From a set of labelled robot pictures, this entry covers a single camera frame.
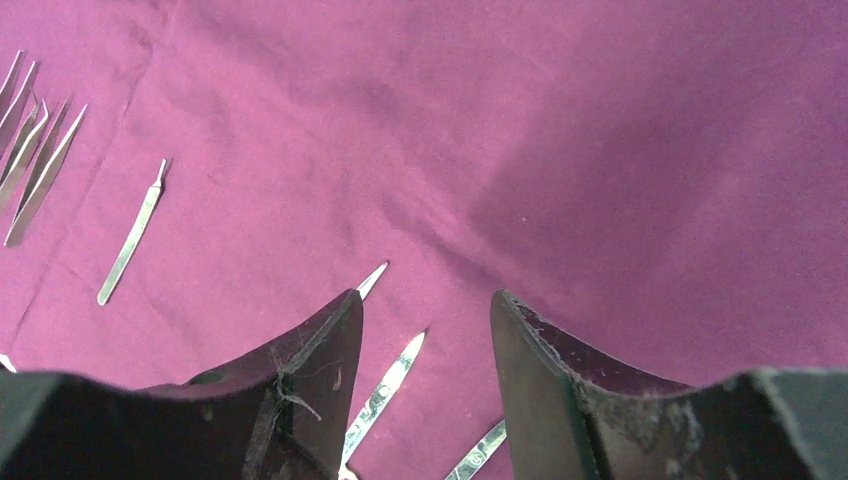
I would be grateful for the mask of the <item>steel tweezers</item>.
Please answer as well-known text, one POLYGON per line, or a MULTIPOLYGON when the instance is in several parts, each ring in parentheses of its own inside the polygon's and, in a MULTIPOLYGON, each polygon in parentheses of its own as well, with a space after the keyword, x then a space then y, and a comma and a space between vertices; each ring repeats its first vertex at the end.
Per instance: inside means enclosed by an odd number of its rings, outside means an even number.
POLYGON ((1 153, 6 151, 13 134, 17 131, 40 67, 39 61, 33 61, 22 83, 19 84, 25 56, 25 50, 17 52, 1 87, 1 153))
POLYGON ((29 165, 32 165, 30 177, 23 189, 12 223, 3 242, 3 245, 6 247, 18 246, 24 240, 32 221, 63 166, 70 146, 88 109, 88 105, 84 104, 79 114, 71 122, 65 135, 59 138, 59 133, 67 117, 69 107, 70 101, 67 100, 59 109, 50 128, 46 129, 45 127, 41 134, 40 142, 35 148, 34 155, 29 163, 29 165))

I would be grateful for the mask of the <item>remaining steel instrument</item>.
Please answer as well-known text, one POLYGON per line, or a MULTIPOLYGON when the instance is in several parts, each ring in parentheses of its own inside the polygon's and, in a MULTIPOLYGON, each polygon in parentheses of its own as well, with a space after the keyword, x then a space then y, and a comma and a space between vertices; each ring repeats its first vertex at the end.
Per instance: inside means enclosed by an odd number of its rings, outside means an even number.
POLYGON ((148 187, 139 212, 133 222, 133 225, 118 253, 117 258, 100 288, 96 301, 99 306, 105 306, 111 299, 115 289, 120 283, 124 272, 135 254, 141 239, 147 230, 152 215, 160 201, 160 197, 164 191, 164 177, 167 170, 169 160, 164 158, 154 182, 148 187))

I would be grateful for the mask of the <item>purple cloth wrap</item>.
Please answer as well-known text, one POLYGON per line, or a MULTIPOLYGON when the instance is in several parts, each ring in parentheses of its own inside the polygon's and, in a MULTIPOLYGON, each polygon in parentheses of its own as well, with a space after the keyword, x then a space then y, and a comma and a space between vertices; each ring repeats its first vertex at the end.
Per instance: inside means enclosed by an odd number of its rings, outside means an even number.
POLYGON ((19 369, 182 383, 389 260, 355 405, 427 337, 352 466, 441 479, 502 415, 501 288, 683 383, 847 363, 843 1, 5 1, 21 49, 88 109, 1 251, 19 369))

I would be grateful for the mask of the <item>steel scalpel handle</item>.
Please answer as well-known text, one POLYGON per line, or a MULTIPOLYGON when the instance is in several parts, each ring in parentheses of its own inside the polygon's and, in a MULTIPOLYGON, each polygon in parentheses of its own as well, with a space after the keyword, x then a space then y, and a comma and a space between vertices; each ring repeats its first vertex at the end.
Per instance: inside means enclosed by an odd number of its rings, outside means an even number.
POLYGON ((1 211, 5 210, 21 181, 24 171, 31 162, 49 118, 50 112, 47 103, 44 99, 41 99, 30 111, 21 126, 7 162, 8 170, 1 182, 1 211))

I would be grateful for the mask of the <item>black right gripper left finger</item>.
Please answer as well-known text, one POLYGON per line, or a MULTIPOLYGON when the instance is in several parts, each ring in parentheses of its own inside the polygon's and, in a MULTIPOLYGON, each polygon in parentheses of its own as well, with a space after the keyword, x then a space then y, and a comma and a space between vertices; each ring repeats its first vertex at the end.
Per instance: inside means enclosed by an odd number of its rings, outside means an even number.
POLYGON ((363 333, 347 290, 274 340, 182 385, 1 376, 5 479, 333 479, 363 333))

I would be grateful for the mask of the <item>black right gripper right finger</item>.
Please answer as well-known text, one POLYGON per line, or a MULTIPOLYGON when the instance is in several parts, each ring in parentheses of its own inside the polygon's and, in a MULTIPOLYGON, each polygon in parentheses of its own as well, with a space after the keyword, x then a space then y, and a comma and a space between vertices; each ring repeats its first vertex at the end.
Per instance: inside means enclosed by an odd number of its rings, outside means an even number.
POLYGON ((490 325, 518 479, 843 479, 847 374, 761 367, 695 387, 624 363, 506 290, 490 325))

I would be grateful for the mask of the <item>steel surgical forceps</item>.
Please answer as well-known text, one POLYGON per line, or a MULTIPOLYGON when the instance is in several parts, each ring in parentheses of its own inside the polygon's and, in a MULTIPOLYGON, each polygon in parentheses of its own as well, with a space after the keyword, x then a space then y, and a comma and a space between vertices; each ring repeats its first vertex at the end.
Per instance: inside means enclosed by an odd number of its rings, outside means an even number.
POLYGON ((359 293, 362 301, 365 301, 368 298, 368 295, 371 293, 373 288, 376 286, 377 282, 381 278, 381 276, 385 273, 390 265, 390 261, 383 261, 377 268, 375 268, 357 287, 356 291, 359 293))

